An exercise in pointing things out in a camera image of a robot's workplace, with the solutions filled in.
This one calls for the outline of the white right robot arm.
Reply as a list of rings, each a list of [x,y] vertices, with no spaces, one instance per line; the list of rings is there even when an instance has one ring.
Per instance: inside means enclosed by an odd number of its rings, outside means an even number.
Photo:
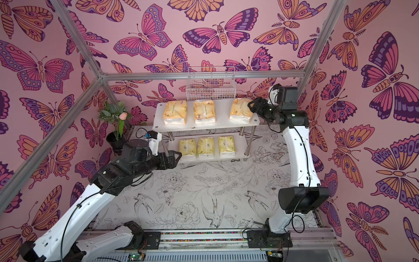
[[[309,142],[308,115],[298,109],[297,99],[297,87],[275,84],[267,98],[248,103],[251,112],[267,123],[279,125],[289,154],[289,187],[279,190],[279,208],[264,225],[266,236],[273,238],[289,236],[288,226],[293,226],[296,216],[319,208],[330,196],[329,189],[321,185],[317,176]]]

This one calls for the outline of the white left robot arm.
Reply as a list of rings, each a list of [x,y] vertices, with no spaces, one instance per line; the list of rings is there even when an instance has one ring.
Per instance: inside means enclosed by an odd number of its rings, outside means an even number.
[[[134,139],[123,145],[119,157],[103,166],[70,209],[36,241],[26,241],[18,250],[26,262],[87,262],[110,251],[144,242],[144,230],[136,222],[125,222],[117,229],[78,241],[94,217],[125,188],[145,182],[155,170],[177,167],[182,154],[158,151],[158,140]]]

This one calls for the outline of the orange tissue pack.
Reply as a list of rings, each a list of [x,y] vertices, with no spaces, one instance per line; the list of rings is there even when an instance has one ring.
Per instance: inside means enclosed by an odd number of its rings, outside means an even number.
[[[213,100],[196,100],[193,102],[195,124],[216,122],[215,103]]]
[[[174,100],[167,102],[163,111],[163,122],[165,125],[184,125],[187,120],[188,105],[185,100]]]
[[[248,107],[252,100],[249,98],[235,98],[233,100],[229,119],[240,123],[250,123],[253,113]]]

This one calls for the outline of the yellow green tissue pack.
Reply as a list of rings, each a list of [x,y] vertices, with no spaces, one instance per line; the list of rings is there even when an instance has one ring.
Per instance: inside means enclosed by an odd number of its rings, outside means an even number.
[[[201,137],[198,140],[197,154],[200,158],[208,158],[215,156],[215,140],[214,137]]]
[[[235,140],[232,135],[219,136],[218,147],[220,156],[234,156],[236,155]]]
[[[181,139],[179,141],[179,151],[182,154],[182,160],[193,160],[197,158],[197,147],[195,139]]]

